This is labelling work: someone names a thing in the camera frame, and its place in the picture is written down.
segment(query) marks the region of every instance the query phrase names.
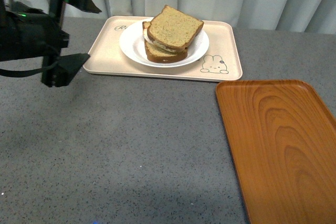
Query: printed logo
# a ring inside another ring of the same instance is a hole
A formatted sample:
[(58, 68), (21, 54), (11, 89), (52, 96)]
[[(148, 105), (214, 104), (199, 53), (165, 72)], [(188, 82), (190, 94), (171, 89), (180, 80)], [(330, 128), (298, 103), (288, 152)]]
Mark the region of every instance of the printed logo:
[(220, 55), (206, 55), (203, 58), (202, 73), (229, 73)]
[(123, 31), (123, 30), (125, 30), (127, 28), (127, 26), (125, 26), (125, 25), (120, 25), (120, 26), (116, 26), (114, 29), (116, 30), (116, 31)]

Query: gray countertop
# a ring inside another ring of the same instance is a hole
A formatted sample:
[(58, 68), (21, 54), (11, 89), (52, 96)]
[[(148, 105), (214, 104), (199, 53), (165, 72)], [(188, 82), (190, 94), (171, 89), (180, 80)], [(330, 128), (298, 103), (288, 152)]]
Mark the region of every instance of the gray countertop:
[[(103, 24), (67, 18), (62, 54), (88, 52)], [(234, 34), (242, 79), (303, 80), (336, 114), (336, 36)], [(0, 222), (247, 223), (216, 85), (84, 70), (62, 88), (0, 77)]]

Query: cream tray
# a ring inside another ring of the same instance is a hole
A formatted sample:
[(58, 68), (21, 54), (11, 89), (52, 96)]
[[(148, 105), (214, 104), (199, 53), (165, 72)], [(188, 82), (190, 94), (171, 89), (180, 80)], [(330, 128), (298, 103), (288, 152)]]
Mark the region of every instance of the cream tray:
[(120, 49), (119, 37), (128, 26), (148, 17), (114, 16), (106, 20), (84, 64), (93, 74), (139, 76), (201, 81), (238, 80), (243, 72), (232, 27), (224, 22), (204, 21), (209, 37), (204, 56), (191, 64), (174, 68), (145, 66), (129, 59)]

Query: rabbit illustration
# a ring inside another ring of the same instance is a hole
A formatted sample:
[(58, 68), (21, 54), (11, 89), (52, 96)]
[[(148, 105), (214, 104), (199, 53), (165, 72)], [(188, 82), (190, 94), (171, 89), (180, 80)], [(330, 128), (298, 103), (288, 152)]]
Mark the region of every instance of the rabbit illustration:
[(229, 73), (227, 66), (220, 55), (206, 55), (202, 64), (203, 73)]

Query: sandwich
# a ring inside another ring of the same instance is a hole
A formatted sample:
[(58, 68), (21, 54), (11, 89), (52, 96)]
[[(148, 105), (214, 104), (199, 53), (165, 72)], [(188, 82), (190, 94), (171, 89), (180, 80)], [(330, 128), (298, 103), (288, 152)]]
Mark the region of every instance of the sandwich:
[(148, 60), (173, 63), (185, 59), (203, 25), (203, 21), (165, 5), (150, 22), (142, 23)]
[(174, 63), (184, 60), (188, 56), (188, 49), (182, 52), (169, 52), (154, 45), (147, 36), (147, 28), (150, 22), (142, 22), (143, 36), (145, 38), (145, 51), (149, 61), (156, 63)]

